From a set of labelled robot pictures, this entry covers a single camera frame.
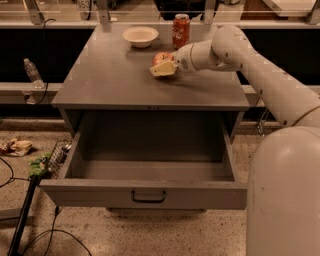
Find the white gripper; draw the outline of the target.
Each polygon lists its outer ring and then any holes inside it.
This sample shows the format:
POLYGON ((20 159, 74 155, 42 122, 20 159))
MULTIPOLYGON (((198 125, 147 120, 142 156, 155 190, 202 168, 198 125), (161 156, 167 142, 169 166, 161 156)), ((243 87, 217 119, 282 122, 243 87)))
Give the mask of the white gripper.
POLYGON ((194 71, 192 64, 191 52, 193 45, 188 44, 173 53, 174 61, 167 59, 160 61, 150 68, 150 73, 154 77, 163 77, 174 75, 177 68, 183 73, 191 73, 194 71))

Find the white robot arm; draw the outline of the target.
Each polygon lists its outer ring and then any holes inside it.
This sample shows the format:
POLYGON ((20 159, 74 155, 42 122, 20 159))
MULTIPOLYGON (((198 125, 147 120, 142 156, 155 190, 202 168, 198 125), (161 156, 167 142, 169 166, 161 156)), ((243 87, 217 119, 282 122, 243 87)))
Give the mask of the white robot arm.
POLYGON ((320 97, 259 54, 235 26, 210 40, 160 53, 155 77, 178 71, 239 71, 282 128, 251 162, 246 256, 320 256, 320 97))

